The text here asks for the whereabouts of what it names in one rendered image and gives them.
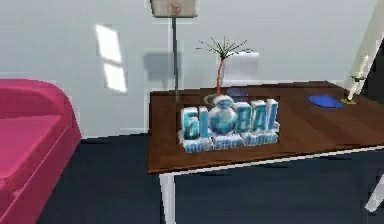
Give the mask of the blue flat pad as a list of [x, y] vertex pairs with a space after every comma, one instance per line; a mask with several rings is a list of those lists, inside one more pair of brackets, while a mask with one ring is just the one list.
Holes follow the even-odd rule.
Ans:
[[312, 95], [308, 96], [307, 99], [321, 108], [339, 109], [344, 106], [343, 103], [328, 95]]

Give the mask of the floor lamp beige shade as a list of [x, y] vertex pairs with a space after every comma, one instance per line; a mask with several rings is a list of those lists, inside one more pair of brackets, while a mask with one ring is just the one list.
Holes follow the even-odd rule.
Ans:
[[173, 74], [175, 80], [175, 97], [179, 100], [179, 72], [178, 72], [178, 43], [177, 19], [196, 18], [198, 16], [198, 0], [149, 0], [154, 18], [168, 18], [171, 20]]

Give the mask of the blue white letter sign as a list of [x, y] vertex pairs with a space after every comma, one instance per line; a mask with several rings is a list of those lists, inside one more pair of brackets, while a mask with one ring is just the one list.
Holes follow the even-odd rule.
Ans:
[[179, 142], [186, 153], [225, 150], [243, 146], [274, 144], [278, 141], [278, 102], [274, 99], [251, 103], [234, 102], [219, 95], [214, 107], [181, 110]]

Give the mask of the small palm house plant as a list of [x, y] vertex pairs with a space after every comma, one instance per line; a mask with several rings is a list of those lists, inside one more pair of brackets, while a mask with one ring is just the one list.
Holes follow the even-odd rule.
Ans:
[[213, 37], [210, 38], [210, 41], [200, 41], [201, 47], [197, 47], [197, 50], [205, 50], [207, 52], [215, 53], [218, 56], [219, 64], [216, 72], [216, 86], [215, 92], [208, 94], [204, 97], [204, 101], [207, 105], [213, 106], [214, 99], [217, 96], [221, 96], [221, 78], [224, 68], [224, 63], [227, 58], [233, 55], [239, 55], [240, 53], [252, 52], [251, 48], [245, 48], [244, 45], [247, 43], [247, 40], [237, 43], [236, 41], [227, 40], [226, 37], [223, 37], [222, 41], [215, 40]]

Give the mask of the brown wooden table white legs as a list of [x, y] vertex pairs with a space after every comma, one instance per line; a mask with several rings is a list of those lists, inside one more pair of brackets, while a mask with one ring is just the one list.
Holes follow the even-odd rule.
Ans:
[[327, 81], [245, 86], [247, 101], [275, 98], [279, 101], [279, 142], [261, 147], [187, 154], [178, 143], [180, 110], [198, 106], [211, 88], [180, 93], [150, 94], [147, 172], [160, 179], [165, 224], [176, 224], [177, 175], [334, 156], [384, 149], [384, 105], [363, 96], [357, 103], [326, 110], [309, 103], [309, 95], [341, 98], [345, 90]]

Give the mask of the pink sofa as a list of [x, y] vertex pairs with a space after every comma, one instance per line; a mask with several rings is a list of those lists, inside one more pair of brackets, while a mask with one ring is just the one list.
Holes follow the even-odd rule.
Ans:
[[0, 224], [35, 224], [81, 140], [55, 85], [0, 79]]

